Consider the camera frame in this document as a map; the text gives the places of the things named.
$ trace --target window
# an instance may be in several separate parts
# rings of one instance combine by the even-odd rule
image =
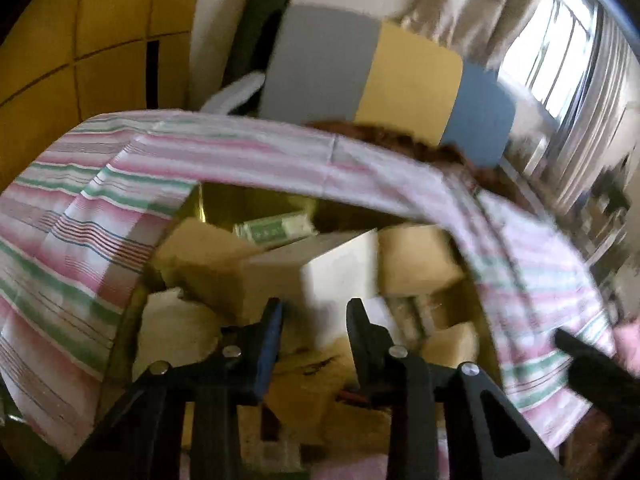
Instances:
[[[508,50],[500,78],[529,88],[561,122],[588,67],[595,25],[592,0],[541,0]]]

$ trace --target yellow wall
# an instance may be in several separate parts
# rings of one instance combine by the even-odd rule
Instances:
[[[0,45],[0,191],[81,121],[146,107],[149,40],[159,107],[186,107],[195,3],[32,0]]]

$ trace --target blue cushion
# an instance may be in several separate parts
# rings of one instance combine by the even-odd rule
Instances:
[[[481,168],[502,158],[516,108],[495,72],[465,61],[458,95],[440,144],[456,144]]]

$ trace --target white box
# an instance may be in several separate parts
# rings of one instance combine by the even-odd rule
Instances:
[[[378,233],[306,238],[242,262],[244,322],[260,319],[269,298],[289,303],[280,351],[322,349],[346,334],[351,298],[377,293]]]

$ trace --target white cloth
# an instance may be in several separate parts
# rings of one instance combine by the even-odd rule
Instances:
[[[540,0],[418,0],[402,26],[497,70]]]
[[[174,367],[190,365],[216,349],[220,320],[208,306],[184,301],[181,296],[180,288],[149,295],[138,333],[133,380],[156,361],[167,361]]]
[[[200,111],[204,114],[229,115],[262,88],[264,79],[264,72],[249,73],[213,94]]]
[[[580,193],[591,187],[606,163],[607,146],[626,104],[622,88],[630,58],[626,39],[605,13],[593,78],[554,168],[558,212],[568,211]]]

